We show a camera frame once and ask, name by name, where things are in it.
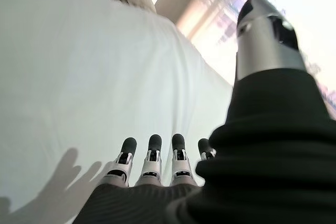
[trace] white bedsheet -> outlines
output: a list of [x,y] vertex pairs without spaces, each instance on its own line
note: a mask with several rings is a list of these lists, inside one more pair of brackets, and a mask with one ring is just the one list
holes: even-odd
[[231,86],[165,18],[115,0],[0,7],[0,223],[73,220],[130,136],[130,184],[159,134],[167,185],[172,135],[194,167],[224,122]]

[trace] robotic finger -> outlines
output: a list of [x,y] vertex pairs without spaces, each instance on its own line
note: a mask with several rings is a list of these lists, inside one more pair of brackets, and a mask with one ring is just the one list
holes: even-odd
[[162,140],[159,135],[152,135],[148,143],[148,151],[143,162],[140,178],[135,186],[161,184],[161,145]]
[[136,140],[129,137],[123,142],[120,153],[114,160],[111,170],[101,179],[99,185],[110,184],[128,187],[135,150]]

